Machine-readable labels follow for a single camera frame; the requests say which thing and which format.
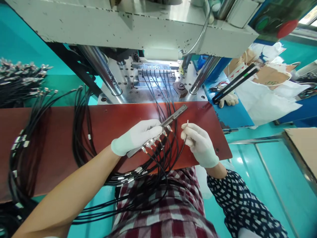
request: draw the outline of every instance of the white glove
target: white glove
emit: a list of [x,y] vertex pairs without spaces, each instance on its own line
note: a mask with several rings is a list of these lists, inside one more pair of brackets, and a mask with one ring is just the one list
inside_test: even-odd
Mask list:
[[204,168],[215,167],[219,163],[214,147],[208,133],[193,123],[182,125],[181,138],[185,140],[186,145],[191,148],[196,160]]
[[161,122],[157,119],[140,121],[125,134],[111,142],[111,150],[119,156],[125,156],[130,150],[142,146],[146,141],[162,133]]
[[231,106],[231,105],[235,106],[236,104],[239,103],[238,96],[234,94],[234,91],[231,91],[230,93],[228,93],[228,95],[220,99],[219,107],[223,108],[225,102],[227,103],[228,106]]

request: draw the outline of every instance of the sleeve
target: sleeve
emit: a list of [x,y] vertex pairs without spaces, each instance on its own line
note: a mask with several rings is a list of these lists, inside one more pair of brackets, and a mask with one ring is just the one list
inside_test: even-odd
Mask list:
[[287,232],[267,207],[249,191],[244,180],[234,171],[227,170],[223,179],[207,176],[207,184],[222,207],[225,225],[233,238],[241,228],[248,229],[260,237],[286,238]]

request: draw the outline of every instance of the floor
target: floor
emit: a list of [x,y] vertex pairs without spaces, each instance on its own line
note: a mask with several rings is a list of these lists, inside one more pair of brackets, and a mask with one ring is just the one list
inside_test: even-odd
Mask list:
[[[46,46],[46,44],[7,6],[0,4],[0,32],[5,37],[0,41],[0,57],[11,59],[13,62],[34,61],[37,65],[50,64],[54,68],[46,78],[49,88],[66,92],[82,84],[81,80]],[[55,104],[55,106],[73,105],[74,95]],[[280,133],[285,126],[275,126],[272,123],[262,125],[256,130],[243,129],[226,135],[227,140],[271,136]],[[253,145],[230,145],[232,164],[242,176],[250,190],[266,204],[271,213],[281,221],[289,233],[289,237],[296,237],[285,217],[277,196],[271,186],[268,175],[259,159]],[[278,191],[283,198],[288,213],[295,225],[299,237],[314,237],[317,227],[317,199],[301,171],[282,143],[260,145],[261,153],[275,181]],[[114,197],[113,187],[103,187],[92,199],[88,206],[108,201]],[[223,220],[224,214],[213,197],[205,199],[206,217],[211,221],[221,237],[230,237]],[[111,231],[112,218],[89,223],[87,225],[72,226],[69,238],[103,237]]]

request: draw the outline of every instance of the red wooden board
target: red wooden board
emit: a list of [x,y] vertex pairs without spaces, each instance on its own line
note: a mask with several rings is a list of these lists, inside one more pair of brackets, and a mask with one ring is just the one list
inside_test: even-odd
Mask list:
[[[183,104],[186,104],[188,109],[177,119],[178,131],[176,136],[179,147],[181,148],[184,143],[180,138],[180,126],[189,120],[189,122],[199,125],[209,133],[214,148],[218,149],[217,155],[220,160],[231,158],[229,145],[212,105],[209,102],[178,102],[175,103],[176,110]],[[11,200],[7,186],[10,149],[20,131],[25,127],[30,111],[30,108],[0,109],[0,202]],[[154,103],[90,106],[90,114],[93,140],[97,152],[100,152],[113,139],[124,134],[139,121],[158,119],[157,107]],[[73,107],[52,107],[50,109],[47,136],[37,175],[35,196],[48,193],[77,169],[71,147],[73,115]],[[132,158],[123,157],[116,170],[127,172],[147,160],[148,156],[139,151]],[[174,169],[193,165],[197,165],[197,161],[189,147],[185,146]]]

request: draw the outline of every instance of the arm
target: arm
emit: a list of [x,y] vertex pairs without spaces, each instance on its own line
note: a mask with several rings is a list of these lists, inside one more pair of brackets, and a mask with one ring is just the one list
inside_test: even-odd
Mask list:
[[191,123],[182,128],[182,139],[187,137],[186,144],[207,171],[208,187],[224,210],[225,225],[232,237],[287,237],[281,223],[249,191],[240,175],[219,162],[208,133]]
[[249,191],[238,173],[227,170],[227,175],[223,179],[218,179],[214,177],[213,171],[206,170],[208,187],[224,210],[225,225],[232,237],[246,237],[241,235],[245,232],[243,228],[260,237],[287,237],[281,223]]
[[114,139],[111,145],[58,184],[37,205],[13,238],[67,237],[72,221],[103,186],[121,156],[160,134],[162,127],[159,124],[159,120],[141,121]]

